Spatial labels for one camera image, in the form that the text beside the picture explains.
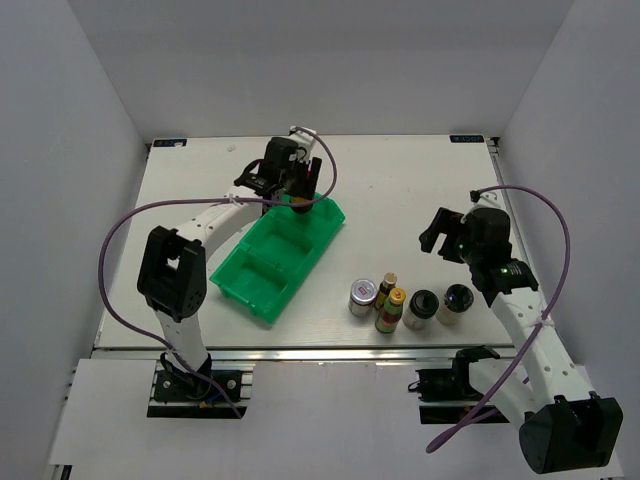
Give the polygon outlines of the red cap sauce bottle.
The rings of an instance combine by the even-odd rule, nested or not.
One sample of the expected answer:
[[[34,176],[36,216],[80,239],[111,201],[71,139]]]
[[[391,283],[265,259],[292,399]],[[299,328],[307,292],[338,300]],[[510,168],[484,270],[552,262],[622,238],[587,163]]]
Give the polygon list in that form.
[[[296,198],[294,196],[294,183],[289,189],[289,201],[293,204],[292,210],[297,214],[306,214],[312,209],[310,202],[315,198],[315,193],[309,192],[309,180],[307,183],[308,198]]]

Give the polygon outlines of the silver lid glass jar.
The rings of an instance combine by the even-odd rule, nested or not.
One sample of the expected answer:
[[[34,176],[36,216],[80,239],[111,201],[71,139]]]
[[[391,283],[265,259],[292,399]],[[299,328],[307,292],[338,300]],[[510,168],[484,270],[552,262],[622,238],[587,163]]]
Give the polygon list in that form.
[[[366,316],[378,294],[377,286],[369,279],[361,278],[353,282],[350,289],[348,308],[358,317]]]

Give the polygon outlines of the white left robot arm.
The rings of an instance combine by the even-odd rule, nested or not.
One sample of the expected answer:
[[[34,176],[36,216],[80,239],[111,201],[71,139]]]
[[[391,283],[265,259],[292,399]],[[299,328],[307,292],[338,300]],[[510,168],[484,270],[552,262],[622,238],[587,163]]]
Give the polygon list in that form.
[[[356,270],[399,274],[376,283],[366,300],[350,301],[358,314],[375,310],[381,332],[392,328],[396,291],[415,296],[441,289],[443,273],[413,259],[427,247],[417,230],[421,205],[435,196],[424,175],[395,165],[380,186],[358,180],[354,193],[333,199],[317,189],[322,161],[312,151],[319,144],[302,127],[270,139],[224,197],[206,200],[200,215],[177,228],[150,232],[137,288],[161,324],[161,364],[188,398],[202,398],[211,387],[212,360],[198,320],[208,285],[272,323],[344,225],[352,234],[309,292],[301,318],[323,318]]]

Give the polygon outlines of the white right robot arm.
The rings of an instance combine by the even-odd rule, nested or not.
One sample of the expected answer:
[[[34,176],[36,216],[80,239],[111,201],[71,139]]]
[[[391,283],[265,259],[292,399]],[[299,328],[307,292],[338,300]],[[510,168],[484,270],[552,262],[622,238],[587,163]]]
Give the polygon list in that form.
[[[520,449],[538,474],[608,465],[623,421],[616,399],[599,396],[577,370],[555,327],[544,318],[538,282],[530,267],[512,255],[509,215],[475,206],[462,214],[437,211],[420,237],[423,251],[445,237],[440,256],[465,264],[474,287],[518,350],[516,361],[529,381],[488,356],[453,371],[461,397],[480,392],[517,429]]]

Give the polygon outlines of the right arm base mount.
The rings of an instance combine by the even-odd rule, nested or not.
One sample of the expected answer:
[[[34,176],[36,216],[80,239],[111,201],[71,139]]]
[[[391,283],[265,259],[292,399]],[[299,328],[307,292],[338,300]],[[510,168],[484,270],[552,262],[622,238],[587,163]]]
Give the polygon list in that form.
[[[453,425],[470,413],[482,398],[475,390],[463,390],[449,369],[427,368],[416,371],[417,379],[407,386],[418,396],[420,423]]]

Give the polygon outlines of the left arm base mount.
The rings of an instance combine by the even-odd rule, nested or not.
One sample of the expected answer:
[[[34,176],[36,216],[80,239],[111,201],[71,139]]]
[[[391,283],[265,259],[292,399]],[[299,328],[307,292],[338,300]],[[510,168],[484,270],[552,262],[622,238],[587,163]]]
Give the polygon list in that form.
[[[229,397],[233,407],[210,383],[196,381],[196,388],[193,388],[157,364],[149,395],[147,417],[239,420],[249,404],[253,372],[223,366],[221,369],[212,370],[211,376]]]

